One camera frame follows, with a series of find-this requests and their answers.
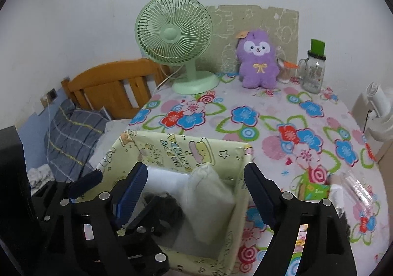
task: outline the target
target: pink flower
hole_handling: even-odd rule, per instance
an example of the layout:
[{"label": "pink flower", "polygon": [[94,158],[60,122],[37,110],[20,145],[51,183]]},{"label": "pink flower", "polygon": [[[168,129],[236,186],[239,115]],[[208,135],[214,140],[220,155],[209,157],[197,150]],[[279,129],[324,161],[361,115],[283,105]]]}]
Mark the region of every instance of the pink flower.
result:
[{"label": "pink flower", "polygon": [[258,227],[254,227],[253,222],[246,222],[243,230],[242,245],[246,248],[250,248],[257,244],[257,239],[261,237],[261,233]]},{"label": "pink flower", "polygon": [[318,167],[320,156],[315,149],[310,149],[307,144],[295,144],[293,154],[296,156],[296,163],[302,169],[315,169]]},{"label": "pink flower", "polygon": [[202,113],[205,110],[205,103],[195,100],[182,103],[182,112],[184,115],[190,116],[194,113]]}]

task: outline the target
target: wall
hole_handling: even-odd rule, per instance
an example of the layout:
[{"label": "wall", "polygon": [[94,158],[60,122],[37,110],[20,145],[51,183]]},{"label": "wall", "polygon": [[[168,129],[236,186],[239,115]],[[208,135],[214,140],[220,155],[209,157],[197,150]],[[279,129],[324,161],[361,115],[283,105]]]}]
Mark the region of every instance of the wall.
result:
[{"label": "wall", "polygon": [[[7,0],[0,11],[0,127],[20,125],[65,76],[140,56],[135,18],[149,0]],[[371,81],[390,82],[393,20],[383,0],[199,0],[299,11],[299,58],[327,42],[326,82],[351,109]]]}]

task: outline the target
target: green desk fan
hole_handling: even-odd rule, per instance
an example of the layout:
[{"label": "green desk fan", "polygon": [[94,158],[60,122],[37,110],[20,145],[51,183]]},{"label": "green desk fan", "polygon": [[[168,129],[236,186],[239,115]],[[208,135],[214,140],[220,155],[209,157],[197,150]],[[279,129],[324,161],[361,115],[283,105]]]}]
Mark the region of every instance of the green desk fan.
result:
[{"label": "green desk fan", "polygon": [[195,69],[195,59],[210,44],[211,27],[209,13],[196,0],[152,0],[138,15],[135,39],[154,62],[185,65],[186,74],[173,82],[175,92],[198,94],[219,83],[213,73]]}]

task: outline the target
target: floral tablecloth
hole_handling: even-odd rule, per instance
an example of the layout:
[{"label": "floral tablecloth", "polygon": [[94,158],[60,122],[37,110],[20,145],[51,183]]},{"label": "floral tablecloth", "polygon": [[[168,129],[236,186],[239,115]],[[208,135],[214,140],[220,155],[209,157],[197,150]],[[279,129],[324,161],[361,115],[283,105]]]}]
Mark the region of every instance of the floral tablecloth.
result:
[{"label": "floral tablecloth", "polygon": [[[254,162],[282,191],[297,195],[302,182],[323,184],[327,176],[351,169],[375,199],[365,211],[345,195],[350,242],[359,276],[369,275],[388,248],[386,192],[378,165],[347,107],[331,88],[314,95],[296,78],[274,90],[245,89],[235,74],[218,74],[219,85],[198,95],[161,89],[131,121],[129,129],[186,134],[253,147]],[[193,153],[203,157],[203,151]],[[228,151],[220,151],[228,157]],[[233,273],[252,275],[272,238],[250,202]],[[299,239],[287,276],[295,275],[304,245]]]}]

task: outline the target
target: wooden bed frame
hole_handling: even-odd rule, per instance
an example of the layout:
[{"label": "wooden bed frame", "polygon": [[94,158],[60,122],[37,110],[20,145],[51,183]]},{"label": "wooden bed frame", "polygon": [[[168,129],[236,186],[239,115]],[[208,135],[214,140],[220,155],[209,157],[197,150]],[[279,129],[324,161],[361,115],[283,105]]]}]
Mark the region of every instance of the wooden bed frame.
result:
[{"label": "wooden bed frame", "polygon": [[[167,66],[162,66],[166,74]],[[65,78],[61,85],[72,101],[86,110],[105,107],[115,119],[132,119],[150,99],[146,76],[154,75],[156,85],[165,80],[160,66],[141,58],[134,61],[116,61],[88,69],[72,81]],[[138,106],[132,106],[124,89],[128,80]]]}]

